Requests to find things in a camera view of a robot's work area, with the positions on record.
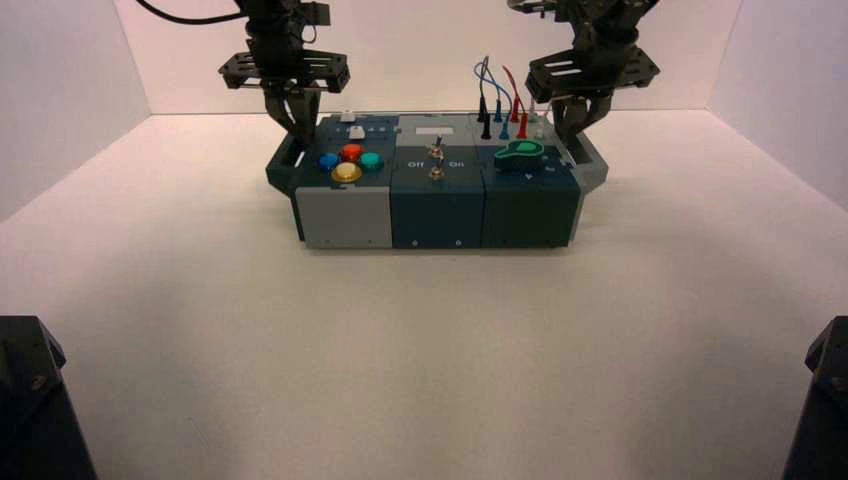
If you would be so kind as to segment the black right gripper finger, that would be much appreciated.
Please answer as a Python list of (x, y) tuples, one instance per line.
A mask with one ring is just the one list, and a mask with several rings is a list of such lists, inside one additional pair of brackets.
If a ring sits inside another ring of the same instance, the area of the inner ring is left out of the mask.
[(612, 98), (613, 95), (609, 92), (606, 95), (596, 95), (587, 99), (584, 128), (588, 128), (599, 122), (610, 112)]
[(555, 99), (553, 101), (554, 127), (558, 138), (567, 147), (575, 163), (586, 163), (586, 154), (577, 139), (585, 129), (588, 115), (585, 99)]

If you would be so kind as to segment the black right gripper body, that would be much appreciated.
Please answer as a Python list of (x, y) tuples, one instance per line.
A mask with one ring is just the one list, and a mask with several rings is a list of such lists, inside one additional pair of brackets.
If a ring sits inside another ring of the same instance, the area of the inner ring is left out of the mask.
[(571, 46), (532, 60), (525, 86), (542, 103), (564, 96), (608, 96), (646, 88), (660, 67), (638, 46), (640, 16), (554, 18), (570, 27)]

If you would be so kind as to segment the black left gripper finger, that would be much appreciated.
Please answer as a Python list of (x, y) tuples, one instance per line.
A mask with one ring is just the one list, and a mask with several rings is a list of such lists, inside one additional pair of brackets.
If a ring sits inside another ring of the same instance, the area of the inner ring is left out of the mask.
[(320, 98), (320, 91), (302, 91), (294, 96), (294, 134), (302, 143), (314, 141)]
[(302, 143), (294, 134), (294, 96), (302, 91), (286, 93), (282, 90), (266, 89), (264, 91), (265, 108), (268, 115), (274, 119), (288, 134), (291, 134), (303, 146), (312, 143)]

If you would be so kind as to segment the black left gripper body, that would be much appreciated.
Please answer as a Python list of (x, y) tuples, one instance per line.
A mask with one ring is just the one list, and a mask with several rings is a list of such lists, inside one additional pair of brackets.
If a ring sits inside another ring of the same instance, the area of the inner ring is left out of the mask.
[(347, 56), (308, 49), (313, 41), (304, 38), (304, 31), (315, 27), (303, 16), (251, 19), (246, 25), (248, 50), (230, 57), (218, 73), (230, 89), (241, 88), (250, 80), (292, 81), (303, 88), (339, 93), (350, 80)]

